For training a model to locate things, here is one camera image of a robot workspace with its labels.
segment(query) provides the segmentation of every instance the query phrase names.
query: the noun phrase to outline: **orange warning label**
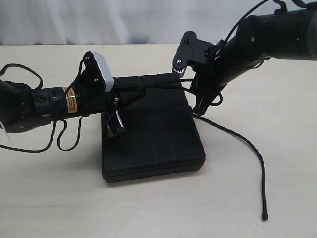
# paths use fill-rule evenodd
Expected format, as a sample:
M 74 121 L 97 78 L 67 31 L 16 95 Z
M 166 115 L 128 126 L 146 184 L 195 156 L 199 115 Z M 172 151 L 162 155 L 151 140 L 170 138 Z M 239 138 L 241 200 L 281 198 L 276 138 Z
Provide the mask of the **orange warning label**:
M 68 107 L 68 113 L 76 113 L 77 112 L 77 99 L 76 94 L 73 88 L 71 88 L 66 94 L 66 101 Z

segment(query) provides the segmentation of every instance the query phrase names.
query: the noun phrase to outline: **table surface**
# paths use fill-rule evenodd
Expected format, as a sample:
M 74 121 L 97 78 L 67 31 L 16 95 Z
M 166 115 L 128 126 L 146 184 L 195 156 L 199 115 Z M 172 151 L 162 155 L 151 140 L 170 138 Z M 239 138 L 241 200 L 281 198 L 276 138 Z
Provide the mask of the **table surface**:
M 21 63 L 45 87 L 67 86 L 88 50 L 104 55 L 116 77 L 171 72 L 177 45 L 2 46 L 0 65 Z M 195 173 L 106 184 L 100 115 L 83 120 L 78 148 L 42 154 L 0 152 L 3 238 L 312 238 L 317 237 L 317 63 L 271 59 L 232 81 L 205 117 L 250 139 L 262 153 L 270 218 L 262 222 L 260 164 L 240 140 L 195 120 L 206 151 Z M 193 73 L 187 70 L 186 77 Z M 2 80 L 32 87 L 37 78 L 9 69 Z M 190 105 L 195 98 L 187 95 Z M 78 119 L 62 140 L 75 141 Z M 40 149 L 51 125 L 0 143 Z

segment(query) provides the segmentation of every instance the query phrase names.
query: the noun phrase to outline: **black plastic case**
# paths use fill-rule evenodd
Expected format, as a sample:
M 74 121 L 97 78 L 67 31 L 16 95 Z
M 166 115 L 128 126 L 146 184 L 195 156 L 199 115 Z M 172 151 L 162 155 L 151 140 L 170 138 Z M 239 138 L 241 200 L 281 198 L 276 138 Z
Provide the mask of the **black plastic case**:
M 172 74 L 116 78 L 116 85 L 157 84 L 177 80 Z M 102 117 L 102 173 L 108 183 L 199 170 L 205 152 L 185 93 L 147 89 L 146 96 L 120 111 L 124 135 L 108 138 Z M 133 97 L 122 94 L 122 99 Z

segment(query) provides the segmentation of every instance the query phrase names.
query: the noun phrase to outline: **white curtain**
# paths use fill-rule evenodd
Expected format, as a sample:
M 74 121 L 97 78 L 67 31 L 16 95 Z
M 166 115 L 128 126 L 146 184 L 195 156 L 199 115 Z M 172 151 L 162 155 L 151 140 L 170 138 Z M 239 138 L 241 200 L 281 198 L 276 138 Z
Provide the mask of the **white curtain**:
M 217 43 L 259 1 L 0 0 L 0 44 L 179 43 L 188 30 Z M 255 14 L 276 8 L 270 1 Z

